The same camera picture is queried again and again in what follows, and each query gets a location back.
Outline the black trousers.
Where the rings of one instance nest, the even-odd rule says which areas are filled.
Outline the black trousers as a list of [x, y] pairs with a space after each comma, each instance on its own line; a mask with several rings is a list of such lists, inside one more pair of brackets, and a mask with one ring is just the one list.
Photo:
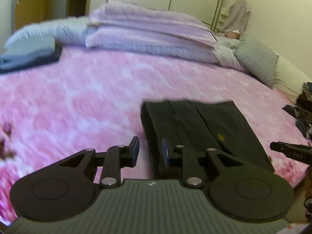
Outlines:
[[233, 101], [145, 101], [141, 123], [153, 174], [171, 179], [181, 174], [174, 147], [194, 149], [199, 157], [215, 148], [271, 173], [274, 168], [256, 134]]

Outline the folded dark navy garment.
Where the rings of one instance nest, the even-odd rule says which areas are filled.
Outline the folded dark navy garment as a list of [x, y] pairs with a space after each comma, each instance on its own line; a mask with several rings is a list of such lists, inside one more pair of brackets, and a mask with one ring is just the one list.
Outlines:
[[11, 72], [21, 71], [57, 62], [60, 59], [61, 53], [62, 53], [62, 45], [57, 43], [55, 52], [48, 56], [28, 58], [23, 61], [10, 61], [5, 63], [1, 62], [1, 74], [8, 74]]

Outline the dark clothes pile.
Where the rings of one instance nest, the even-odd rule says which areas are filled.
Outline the dark clothes pile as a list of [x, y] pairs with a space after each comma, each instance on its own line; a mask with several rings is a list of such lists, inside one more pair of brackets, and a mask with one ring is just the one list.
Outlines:
[[311, 140], [311, 82], [303, 84], [302, 93], [294, 105], [285, 105], [282, 109], [295, 118], [303, 137]]

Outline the hanging pink garment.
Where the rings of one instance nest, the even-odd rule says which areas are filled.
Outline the hanging pink garment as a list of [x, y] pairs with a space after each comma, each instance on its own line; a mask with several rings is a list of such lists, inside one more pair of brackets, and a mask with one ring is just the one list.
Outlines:
[[229, 9], [229, 15], [225, 20], [221, 32], [243, 32], [246, 29], [250, 17], [250, 7], [246, 0], [237, 0]]

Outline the pink pillow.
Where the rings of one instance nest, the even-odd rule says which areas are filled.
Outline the pink pillow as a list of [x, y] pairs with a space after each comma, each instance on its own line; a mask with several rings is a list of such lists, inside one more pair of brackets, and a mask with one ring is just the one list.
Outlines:
[[134, 52], [158, 56], [195, 59], [213, 53], [217, 41], [208, 34], [200, 39], [165, 32], [103, 25], [90, 27], [85, 45], [90, 49]]
[[109, 0], [89, 14], [91, 24], [132, 27], [177, 36], [202, 45], [217, 44], [212, 31], [197, 18], [175, 11], [155, 10], [128, 2]]

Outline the grey striped duvet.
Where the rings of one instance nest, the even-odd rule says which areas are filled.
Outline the grey striped duvet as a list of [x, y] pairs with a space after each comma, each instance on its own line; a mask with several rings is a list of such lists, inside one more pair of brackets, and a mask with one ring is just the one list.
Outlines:
[[[86, 16], [79, 18], [69, 17], [60, 20], [58, 19], [52, 21], [44, 21], [41, 23], [32, 23], [15, 31], [5, 42], [4, 48], [6, 49], [10, 44], [20, 39], [26, 39], [32, 36], [51, 36], [57, 42], [63, 45], [86, 46], [85, 39], [88, 34], [88, 29], [90, 27], [100, 27], [103, 25], [104, 24], [91, 24], [89, 18]], [[241, 72], [246, 71], [246, 69], [239, 64], [238, 60], [234, 56], [233, 50], [218, 42], [215, 46], [213, 53], [200, 57], [195, 57], [195, 59], [186, 60], [201, 63], [214, 63], [224, 68], [231, 68]]]

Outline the pink floral bedspread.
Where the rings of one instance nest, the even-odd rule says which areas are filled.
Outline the pink floral bedspread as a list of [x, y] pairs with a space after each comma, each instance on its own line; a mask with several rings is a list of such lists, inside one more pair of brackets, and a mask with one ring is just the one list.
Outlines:
[[1, 221], [16, 215], [9, 193], [19, 178], [85, 148], [105, 151], [140, 138], [135, 168], [123, 178], [149, 179], [140, 119], [144, 100], [231, 100], [255, 132], [276, 174], [296, 187], [307, 166], [271, 151], [272, 141], [305, 144], [287, 99], [242, 72], [180, 59], [65, 47], [57, 63], [1, 76], [1, 123], [9, 123], [12, 159], [1, 161]]

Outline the wooden door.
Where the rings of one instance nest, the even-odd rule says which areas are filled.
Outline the wooden door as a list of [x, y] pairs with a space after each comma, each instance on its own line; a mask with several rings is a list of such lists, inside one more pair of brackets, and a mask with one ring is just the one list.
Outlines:
[[13, 0], [13, 29], [45, 21], [47, 19], [48, 0]]

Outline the upper pink pillow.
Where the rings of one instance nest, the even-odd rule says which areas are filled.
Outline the upper pink pillow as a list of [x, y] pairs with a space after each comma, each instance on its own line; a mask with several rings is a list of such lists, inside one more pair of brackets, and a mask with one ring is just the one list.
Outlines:
[[175, 11], [155, 10], [128, 2], [109, 0], [89, 14], [91, 24], [132, 27], [177, 36], [202, 45], [217, 44], [212, 31], [197, 18]]

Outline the grey checked cushion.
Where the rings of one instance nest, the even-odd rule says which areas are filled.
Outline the grey checked cushion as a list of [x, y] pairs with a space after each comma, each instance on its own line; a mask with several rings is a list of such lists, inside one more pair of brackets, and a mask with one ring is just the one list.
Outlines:
[[273, 88], [278, 55], [262, 42], [243, 32], [234, 52], [238, 62], [270, 89]]

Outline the folded grey-blue garment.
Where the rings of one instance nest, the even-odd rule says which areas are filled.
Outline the folded grey-blue garment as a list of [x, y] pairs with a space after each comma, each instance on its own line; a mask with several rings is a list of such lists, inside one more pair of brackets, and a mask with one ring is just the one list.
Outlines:
[[12, 70], [48, 58], [56, 52], [56, 41], [51, 36], [32, 36], [10, 44], [1, 54], [1, 70]]

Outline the lower pink pillow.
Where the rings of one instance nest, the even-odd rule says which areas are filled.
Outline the lower pink pillow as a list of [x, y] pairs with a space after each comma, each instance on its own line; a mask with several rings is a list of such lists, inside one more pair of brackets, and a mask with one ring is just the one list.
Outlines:
[[200, 39], [165, 32], [103, 25], [90, 27], [85, 45], [90, 49], [134, 52], [158, 56], [195, 59], [213, 53], [217, 41], [208, 34]]

